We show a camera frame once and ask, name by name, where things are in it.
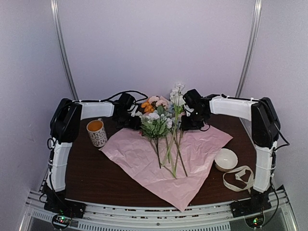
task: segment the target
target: white ribbon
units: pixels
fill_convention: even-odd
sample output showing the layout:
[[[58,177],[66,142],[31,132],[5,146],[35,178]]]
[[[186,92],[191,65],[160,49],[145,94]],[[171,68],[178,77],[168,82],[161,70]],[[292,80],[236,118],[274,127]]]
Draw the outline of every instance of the white ribbon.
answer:
[[[249,179],[248,179],[247,182],[246,182],[246,181],[243,181],[242,178],[241,178],[243,175],[245,175],[245,171],[246,171],[246,170],[250,171],[250,176],[249,176]],[[246,187],[245,187],[245,188],[241,189],[241,188],[239,188],[239,187],[236,187],[236,186],[234,186],[234,185],[229,184],[228,182],[226,182],[226,180],[225,180],[225,175],[228,174],[228,173],[234,173],[234,172],[238,172],[238,173],[235,174],[235,178],[236,178],[237,180],[241,181],[241,182],[244,182],[244,183],[246,184]],[[253,171],[251,170],[251,168],[248,167],[248,166],[241,166],[241,167],[238,167],[238,168],[236,168],[236,169],[233,169],[233,170],[231,170],[231,171],[229,171],[229,172],[226,172],[226,173],[223,174],[222,179],[223,179],[224,185],[225,185],[228,189],[231,189],[231,190],[233,190],[233,191],[235,191],[235,192],[240,192],[240,191],[248,190],[249,193],[250,193],[250,188],[254,185],[254,173],[253,173]]]

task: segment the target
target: orange flower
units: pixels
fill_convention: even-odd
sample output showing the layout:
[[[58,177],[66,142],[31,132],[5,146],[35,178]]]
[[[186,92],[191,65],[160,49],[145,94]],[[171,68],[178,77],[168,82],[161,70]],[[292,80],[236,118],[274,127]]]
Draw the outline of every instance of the orange flower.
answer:
[[[153,112],[154,108],[153,106],[149,103],[149,100],[141,104],[141,107],[144,108],[144,112]]]

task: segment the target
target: white wall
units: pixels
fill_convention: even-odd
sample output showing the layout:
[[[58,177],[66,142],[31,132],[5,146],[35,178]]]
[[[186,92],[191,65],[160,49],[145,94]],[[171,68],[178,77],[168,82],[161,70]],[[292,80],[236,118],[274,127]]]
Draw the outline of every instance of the white wall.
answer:
[[[167,95],[178,81],[235,95],[254,0],[59,1],[79,98]]]
[[[49,0],[0,1],[0,230],[16,230],[47,167],[49,121],[71,97]]]
[[[277,153],[275,182],[284,184],[300,230],[308,213],[308,2],[263,1],[243,97],[272,99],[291,143]]]

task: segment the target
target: white bowl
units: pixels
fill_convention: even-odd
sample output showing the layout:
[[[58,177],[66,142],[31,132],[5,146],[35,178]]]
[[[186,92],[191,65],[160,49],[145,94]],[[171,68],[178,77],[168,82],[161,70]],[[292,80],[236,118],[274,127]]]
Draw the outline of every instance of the white bowl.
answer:
[[[238,163],[236,154],[227,148],[222,148],[215,157],[215,166],[219,171],[229,172]]]

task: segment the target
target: dark brown tabletop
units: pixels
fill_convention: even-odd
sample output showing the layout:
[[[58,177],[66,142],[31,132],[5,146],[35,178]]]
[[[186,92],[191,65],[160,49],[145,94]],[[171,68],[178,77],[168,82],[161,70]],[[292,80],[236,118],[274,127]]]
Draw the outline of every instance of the dark brown tabletop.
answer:
[[[81,121],[79,136],[70,150],[65,177],[66,198],[106,205],[171,206],[139,185],[92,145],[86,130],[86,125],[91,120],[93,118]],[[111,118],[103,120],[108,137],[118,131],[116,123]],[[233,136],[225,147],[237,154],[237,166],[247,165],[255,172],[256,152],[240,120],[231,116],[213,115],[209,123]],[[247,190],[237,193],[226,188],[222,175],[223,173],[213,165],[191,205],[206,205],[249,197]],[[227,174],[225,179],[238,187],[244,187],[243,183],[235,180],[234,174]]]

